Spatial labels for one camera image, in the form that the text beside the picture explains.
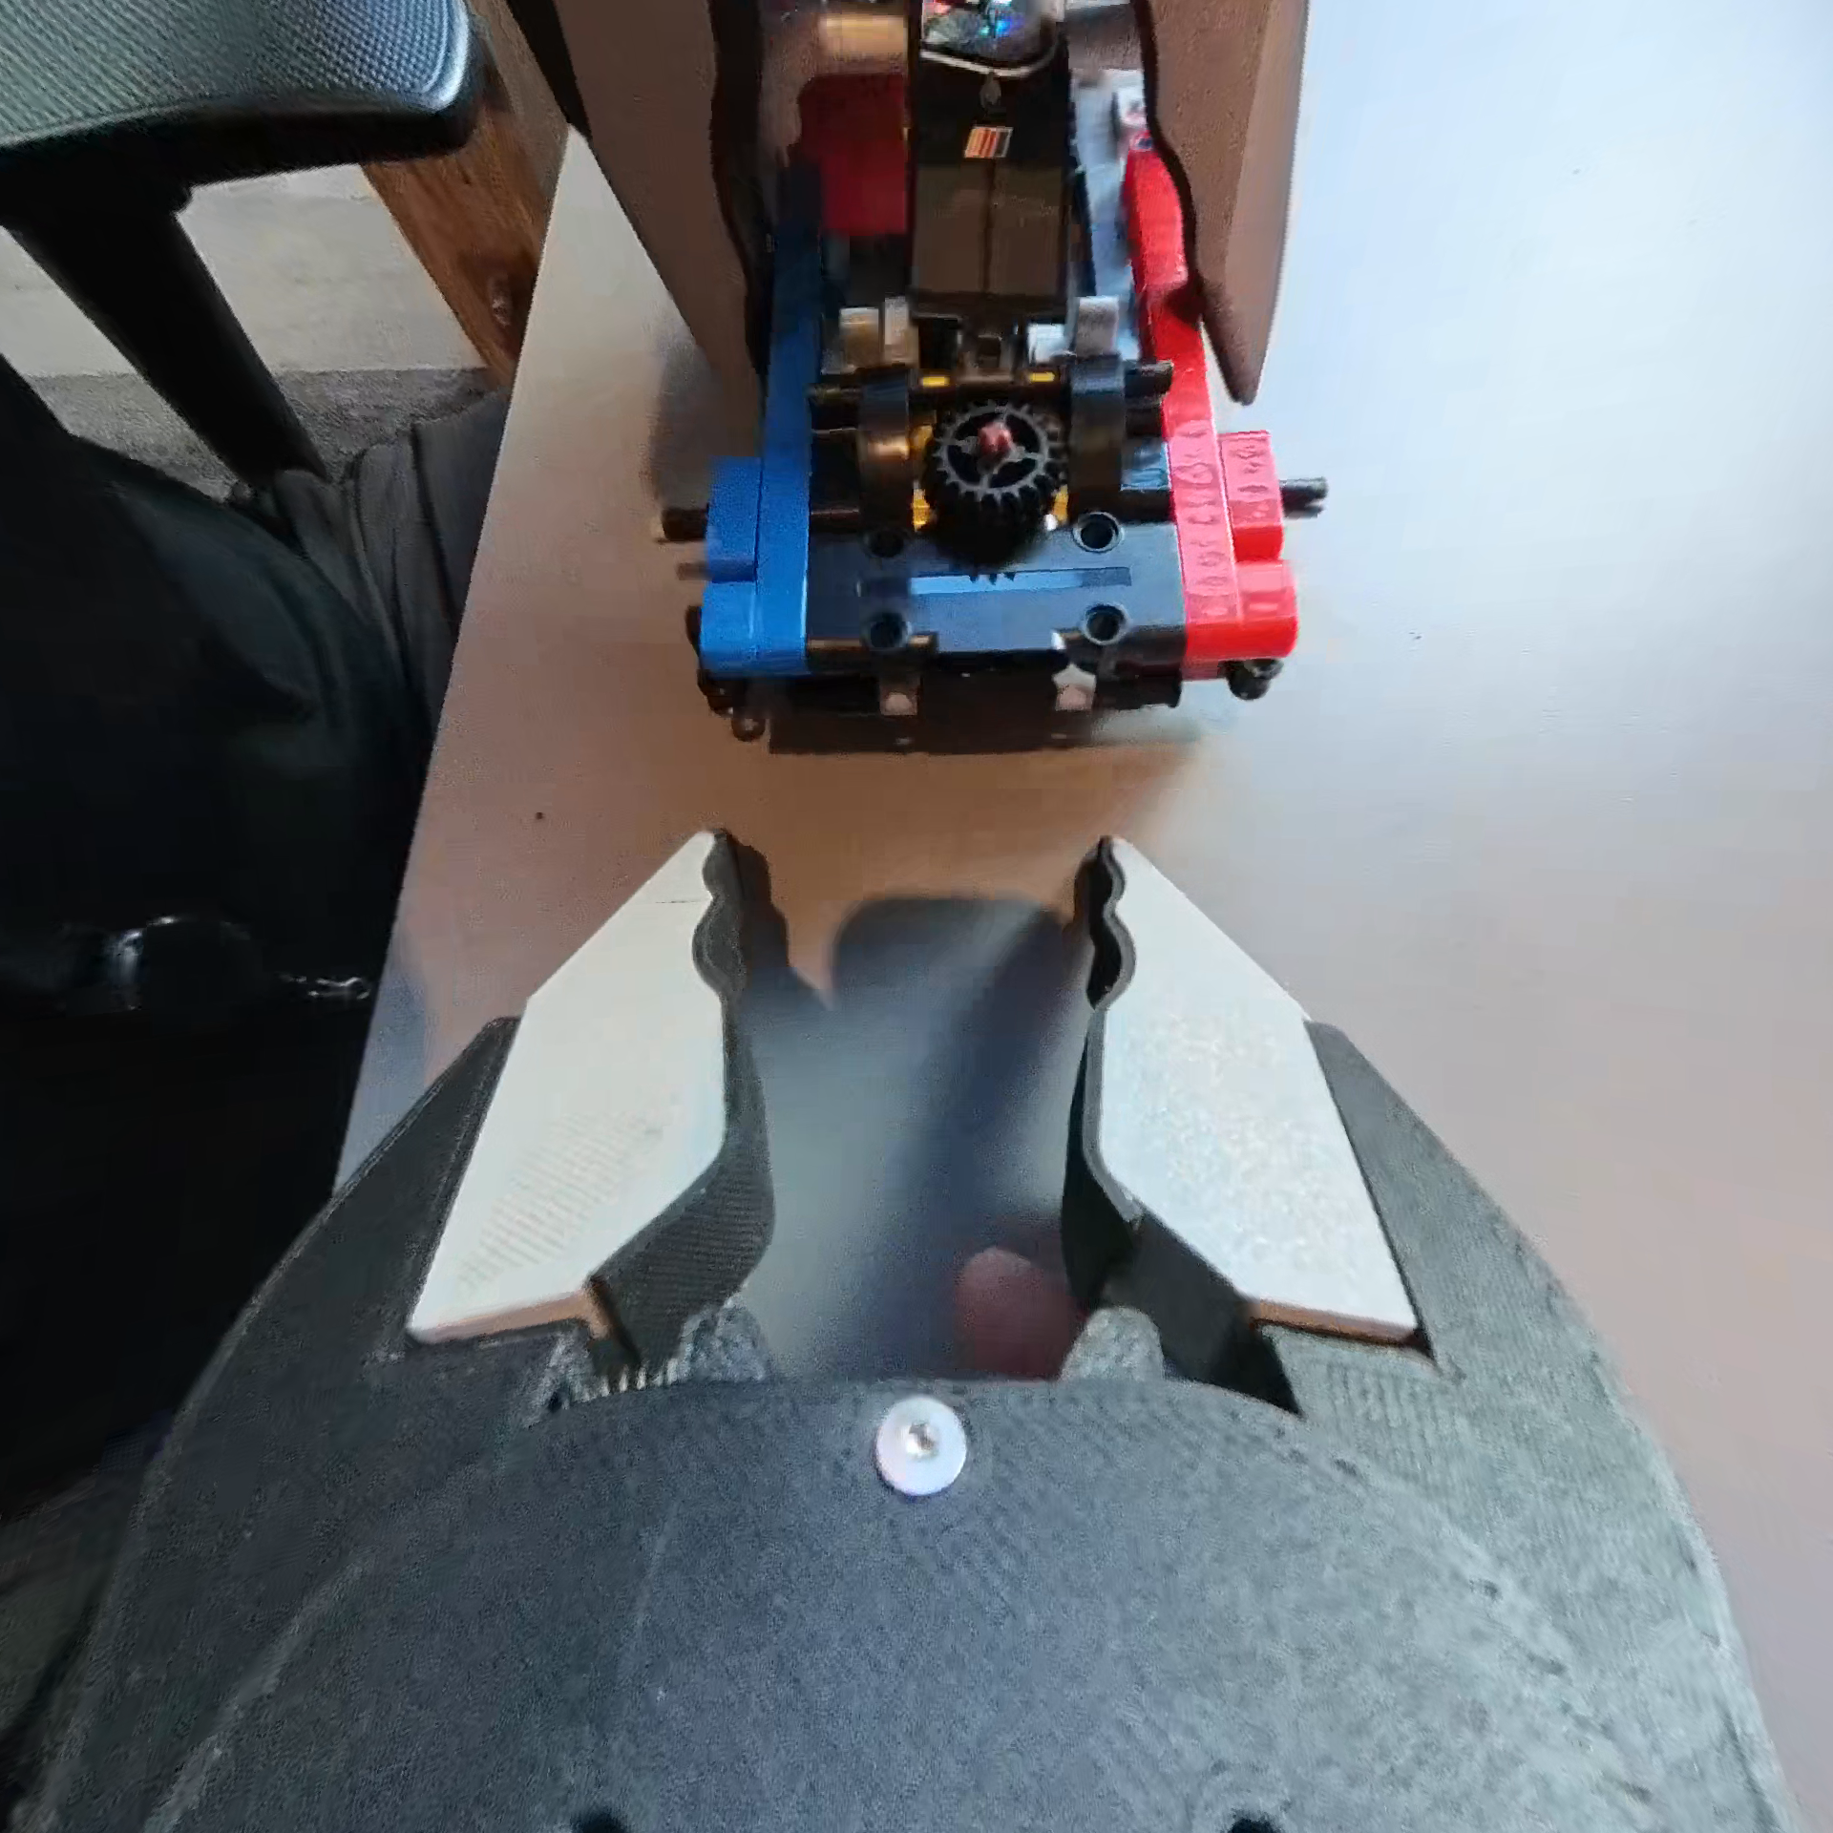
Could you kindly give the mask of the person's right hand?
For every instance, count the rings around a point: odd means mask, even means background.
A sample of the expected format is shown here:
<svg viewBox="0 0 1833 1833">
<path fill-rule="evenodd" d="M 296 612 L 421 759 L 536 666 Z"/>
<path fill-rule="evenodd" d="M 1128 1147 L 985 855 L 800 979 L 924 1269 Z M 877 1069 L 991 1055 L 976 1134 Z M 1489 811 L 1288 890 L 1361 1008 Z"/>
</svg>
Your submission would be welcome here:
<svg viewBox="0 0 1833 1833">
<path fill-rule="evenodd" d="M 1085 1321 L 1060 1269 L 1004 1247 L 974 1252 L 954 1280 L 958 1357 L 978 1377 L 1054 1382 Z"/>
</svg>

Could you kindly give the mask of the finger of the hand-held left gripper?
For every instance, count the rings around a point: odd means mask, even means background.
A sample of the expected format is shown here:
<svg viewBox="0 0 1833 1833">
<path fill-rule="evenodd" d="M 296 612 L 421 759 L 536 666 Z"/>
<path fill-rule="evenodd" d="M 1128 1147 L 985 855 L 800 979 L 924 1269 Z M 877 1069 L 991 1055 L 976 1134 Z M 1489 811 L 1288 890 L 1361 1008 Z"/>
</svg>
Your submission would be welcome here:
<svg viewBox="0 0 1833 1833">
<path fill-rule="evenodd" d="M 1257 400 L 1291 222 L 1310 6 L 1135 2 L 1148 125 L 1180 201 L 1185 289 L 1238 405 Z"/>
<path fill-rule="evenodd" d="M 761 404 L 770 203 L 757 2 L 558 2 L 584 136 L 726 393 Z"/>
</svg>

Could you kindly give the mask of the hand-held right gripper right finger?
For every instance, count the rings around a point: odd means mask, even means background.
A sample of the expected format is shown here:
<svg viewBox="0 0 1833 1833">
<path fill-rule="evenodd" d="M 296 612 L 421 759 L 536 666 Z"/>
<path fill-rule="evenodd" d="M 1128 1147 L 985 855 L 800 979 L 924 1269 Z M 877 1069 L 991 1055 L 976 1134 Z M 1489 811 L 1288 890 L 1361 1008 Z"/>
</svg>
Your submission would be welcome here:
<svg viewBox="0 0 1833 1833">
<path fill-rule="evenodd" d="M 1257 1325 L 1408 1346 L 1418 1319 L 1302 1005 L 1146 853 L 1085 863 L 1088 1022 L 1060 1255 L 1163 1346 Z"/>
</svg>

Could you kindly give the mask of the black office chair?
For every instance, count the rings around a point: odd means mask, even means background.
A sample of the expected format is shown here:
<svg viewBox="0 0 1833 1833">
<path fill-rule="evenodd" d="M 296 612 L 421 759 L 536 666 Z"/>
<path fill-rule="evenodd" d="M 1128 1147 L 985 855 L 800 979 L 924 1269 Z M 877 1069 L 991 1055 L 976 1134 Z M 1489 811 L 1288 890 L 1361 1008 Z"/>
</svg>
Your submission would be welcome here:
<svg viewBox="0 0 1833 1833">
<path fill-rule="evenodd" d="M 4 229 L 235 480 L 323 473 L 181 217 L 462 148 L 483 61 L 460 2 L 4 2 Z"/>
</svg>

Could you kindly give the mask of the toy brick car chassis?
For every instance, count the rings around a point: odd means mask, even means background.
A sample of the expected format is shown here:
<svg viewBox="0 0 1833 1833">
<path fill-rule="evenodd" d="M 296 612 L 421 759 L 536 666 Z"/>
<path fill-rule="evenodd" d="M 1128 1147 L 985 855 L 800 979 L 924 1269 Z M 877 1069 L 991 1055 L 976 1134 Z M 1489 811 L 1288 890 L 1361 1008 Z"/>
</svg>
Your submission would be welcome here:
<svg viewBox="0 0 1833 1833">
<path fill-rule="evenodd" d="M 1060 725 L 1261 699 L 1330 486 L 1222 423 L 1135 5 L 760 6 L 757 449 L 661 513 L 711 712 L 907 747 L 958 684 Z"/>
</svg>

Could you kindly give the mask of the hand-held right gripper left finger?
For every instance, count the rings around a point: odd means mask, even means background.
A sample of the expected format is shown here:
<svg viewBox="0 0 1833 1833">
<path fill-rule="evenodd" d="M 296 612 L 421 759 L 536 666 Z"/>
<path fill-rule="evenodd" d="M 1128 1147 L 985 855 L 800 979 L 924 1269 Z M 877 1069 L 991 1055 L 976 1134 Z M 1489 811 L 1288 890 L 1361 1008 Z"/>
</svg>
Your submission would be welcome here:
<svg viewBox="0 0 1833 1833">
<path fill-rule="evenodd" d="M 664 1361 L 772 1239 L 743 1025 L 752 855 L 699 831 L 527 1002 L 407 1331 L 582 1325 Z"/>
</svg>

